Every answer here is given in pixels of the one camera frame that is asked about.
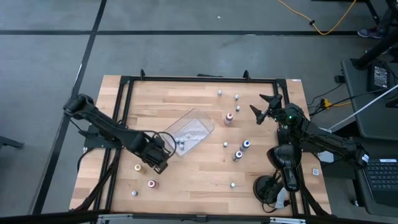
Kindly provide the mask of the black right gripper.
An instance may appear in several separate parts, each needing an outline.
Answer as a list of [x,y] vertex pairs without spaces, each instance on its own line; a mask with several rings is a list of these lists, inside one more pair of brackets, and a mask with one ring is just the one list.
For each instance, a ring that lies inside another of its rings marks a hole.
[[[282,95],[277,94],[275,96],[259,95],[263,100],[268,102],[270,105],[281,104]],[[267,116],[279,122],[283,126],[299,126],[303,121],[303,111],[300,107],[293,103],[289,103],[285,108],[277,108],[272,110],[265,110],[262,112],[253,105],[249,105],[251,110],[256,116],[256,124],[262,124]]]

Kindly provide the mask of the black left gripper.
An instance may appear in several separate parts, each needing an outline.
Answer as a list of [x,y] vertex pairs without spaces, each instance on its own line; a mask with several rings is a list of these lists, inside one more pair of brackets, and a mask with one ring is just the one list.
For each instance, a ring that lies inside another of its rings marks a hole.
[[155,138],[147,143],[143,151],[143,161],[154,167],[154,171],[161,174],[168,166],[169,152],[165,148],[162,138]]

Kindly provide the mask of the clear plastic bin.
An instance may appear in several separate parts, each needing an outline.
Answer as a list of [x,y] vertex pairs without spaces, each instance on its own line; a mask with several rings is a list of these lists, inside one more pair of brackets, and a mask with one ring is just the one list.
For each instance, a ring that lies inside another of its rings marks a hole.
[[177,143],[175,153],[182,157],[211,134],[214,128],[215,125],[208,115],[194,108],[169,126],[165,132],[171,134],[174,139],[185,141],[184,150],[179,148],[181,143],[175,141]]

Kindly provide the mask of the black desk lamp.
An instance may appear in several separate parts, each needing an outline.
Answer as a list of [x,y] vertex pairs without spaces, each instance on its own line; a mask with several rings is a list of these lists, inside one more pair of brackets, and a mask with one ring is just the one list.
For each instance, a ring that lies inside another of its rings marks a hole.
[[278,196],[282,199],[282,207],[290,202],[282,196],[283,192],[296,193],[300,190],[298,166],[301,161],[301,150],[291,144],[283,144],[268,150],[267,158],[275,168],[272,175],[263,175],[254,181],[253,192],[266,213],[278,210]]

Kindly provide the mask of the black overhead rig bar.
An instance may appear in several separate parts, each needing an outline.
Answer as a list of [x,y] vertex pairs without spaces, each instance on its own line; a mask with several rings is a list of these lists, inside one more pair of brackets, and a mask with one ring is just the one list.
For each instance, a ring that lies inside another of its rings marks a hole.
[[81,224],[86,222],[105,222],[110,220],[158,219],[180,220],[196,223],[218,222],[261,222],[262,224],[388,224],[352,220],[334,216],[321,217],[298,214],[292,217],[241,216],[241,215],[192,215],[168,213],[113,213],[109,210],[69,211],[60,213],[45,213],[0,217],[0,224]]

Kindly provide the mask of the white rod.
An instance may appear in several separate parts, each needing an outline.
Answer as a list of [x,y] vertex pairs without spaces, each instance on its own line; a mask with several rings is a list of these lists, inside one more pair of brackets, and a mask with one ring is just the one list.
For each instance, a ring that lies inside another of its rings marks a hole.
[[362,108],[360,108],[359,110],[357,110],[356,112],[354,112],[353,114],[349,115],[347,118],[339,121],[338,123],[334,124],[332,127],[328,128],[328,129],[324,129],[324,131],[331,133],[331,130],[337,126],[339,126],[340,124],[344,123],[345,121],[351,119],[352,117],[356,116],[357,114],[359,114],[360,112],[362,112],[363,110],[365,110],[367,107],[369,107],[370,105],[372,105],[373,103],[375,103],[376,101],[378,101],[379,99],[383,98],[384,96],[388,95],[390,92],[394,91],[396,88],[398,88],[398,84],[396,84],[395,86],[393,86],[392,88],[388,89],[385,93],[381,94],[380,96],[378,96],[377,98],[373,99],[372,101],[370,101],[368,104],[364,105]]

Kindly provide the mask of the grey side table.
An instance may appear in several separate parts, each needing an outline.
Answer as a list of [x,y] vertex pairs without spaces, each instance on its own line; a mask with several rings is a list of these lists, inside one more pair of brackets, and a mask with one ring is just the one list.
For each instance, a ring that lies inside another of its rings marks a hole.
[[[342,61],[341,68],[354,112],[379,96],[367,90],[367,69],[356,69],[351,60]],[[360,136],[398,141],[398,108],[386,106],[391,100],[383,97],[355,116]]]

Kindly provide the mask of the black power adapter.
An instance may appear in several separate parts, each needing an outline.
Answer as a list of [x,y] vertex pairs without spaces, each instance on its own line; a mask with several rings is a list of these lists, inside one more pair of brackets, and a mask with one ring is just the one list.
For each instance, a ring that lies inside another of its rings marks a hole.
[[390,87],[390,72],[385,63],[379,61],[371,62],[368,65],[367,90],[386,90]]

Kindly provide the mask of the black stand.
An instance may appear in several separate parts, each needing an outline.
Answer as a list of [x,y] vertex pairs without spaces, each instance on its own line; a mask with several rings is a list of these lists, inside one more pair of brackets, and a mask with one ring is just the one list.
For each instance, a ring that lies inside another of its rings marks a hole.
[[353,66],[358,70],[366,67],[369,63],[380,56],[380,54],[398,42],[398,27],[393,31],[389,30],[394,21],[398,22],[398,0],[386,0],[386,4],[388,8],[382,19],[379,21],[379,24],[376,26],[379,30],[383,30],[385,32],[384,37],[380,39],[378,44],[370,50],[367,50],[359,59],[352,59]]

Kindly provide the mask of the person's foot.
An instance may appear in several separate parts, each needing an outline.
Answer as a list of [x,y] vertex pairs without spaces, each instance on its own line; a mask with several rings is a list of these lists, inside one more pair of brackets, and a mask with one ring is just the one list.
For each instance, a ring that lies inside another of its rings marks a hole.
[[364,38],[382,39],[385,32],[383,30],[379,30],[377,27],[374,27],[370,29],[361,29],[357,31],[357,34]]

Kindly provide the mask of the black keyboard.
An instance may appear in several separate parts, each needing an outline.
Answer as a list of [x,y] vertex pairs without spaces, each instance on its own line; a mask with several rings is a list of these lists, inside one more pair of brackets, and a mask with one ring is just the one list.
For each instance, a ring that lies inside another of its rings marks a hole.
[[370,159],[364,176],[376,203],[398,207],[398,159]]

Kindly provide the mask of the black chair base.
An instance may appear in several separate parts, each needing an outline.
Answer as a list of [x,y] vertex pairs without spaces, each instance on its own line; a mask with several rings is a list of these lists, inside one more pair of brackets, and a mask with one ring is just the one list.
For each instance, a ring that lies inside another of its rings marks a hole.
[[10,146],[16,149],[22,149],[24,147],[24,143],[6,138],[4,136],[0,136],[0,150],[3,146]]

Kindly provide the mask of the black aluminium table frame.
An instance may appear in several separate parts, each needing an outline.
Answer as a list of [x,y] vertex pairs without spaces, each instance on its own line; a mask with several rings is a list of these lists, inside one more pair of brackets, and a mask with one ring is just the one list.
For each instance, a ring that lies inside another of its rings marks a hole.
[[[306,105],[300,80],[104,76],[95,103],[129,128],[165,131],[194,108],[206,113],[215,128],[186,155],[173,156],[161,174],[149,167],[145,174],[136,172],[140,159],[122,150],[116,175],[104,186],[99,207],[126,213],[267,215],[252,186],[259,176],[274,172],[266,152],[277,144],[277,123],[267,119],[257,125],[249,105],[263,108],[266,102],[259,95],[278,93],[286,93],[301,107]],[[233,114],[229,126],[224,123],[228,113]],[[251,145],[240,160],[233,161],[243,141]],[[149,180],[159,187],[149,188]]]

